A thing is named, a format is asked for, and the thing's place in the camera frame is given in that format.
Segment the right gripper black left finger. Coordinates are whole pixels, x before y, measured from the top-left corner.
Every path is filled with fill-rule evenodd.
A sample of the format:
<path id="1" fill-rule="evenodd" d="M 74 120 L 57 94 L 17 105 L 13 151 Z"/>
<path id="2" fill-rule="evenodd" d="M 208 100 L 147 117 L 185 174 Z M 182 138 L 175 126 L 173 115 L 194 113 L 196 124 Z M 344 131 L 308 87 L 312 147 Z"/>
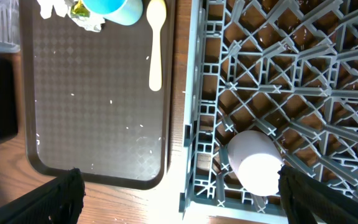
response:
<path id="1" fill-rule="evenodd" d="M 84 197 L 82 173 L 74 168 L 0 207 L 0 224 L 76 223 Z"/>

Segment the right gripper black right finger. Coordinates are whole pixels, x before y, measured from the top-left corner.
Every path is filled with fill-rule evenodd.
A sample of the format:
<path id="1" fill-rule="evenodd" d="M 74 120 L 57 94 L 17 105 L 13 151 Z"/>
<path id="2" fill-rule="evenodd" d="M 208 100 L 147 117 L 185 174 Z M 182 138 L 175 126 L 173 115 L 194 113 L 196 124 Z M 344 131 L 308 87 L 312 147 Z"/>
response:
<path id="1" fill-rule="evenodd" d="M 290 166 L 282 166 L 278 174 L 289 224 L 317 224 L 316 217 L 326 223 L 358 223 L 358 202 Z"/>

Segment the pink white cup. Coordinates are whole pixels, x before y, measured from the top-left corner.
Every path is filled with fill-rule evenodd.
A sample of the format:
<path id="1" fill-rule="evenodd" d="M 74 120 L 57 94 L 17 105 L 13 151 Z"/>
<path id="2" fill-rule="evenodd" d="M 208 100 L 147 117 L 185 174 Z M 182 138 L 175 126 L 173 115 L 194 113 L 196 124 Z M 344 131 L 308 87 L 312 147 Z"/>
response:
<path id="1" fill-rule="evenodd" d="M 261 197 L 278 193 L 283 159 L 273 141 L 259 131 L 243 131 L 227 145 L 229 164 L 246 191 Z"/>

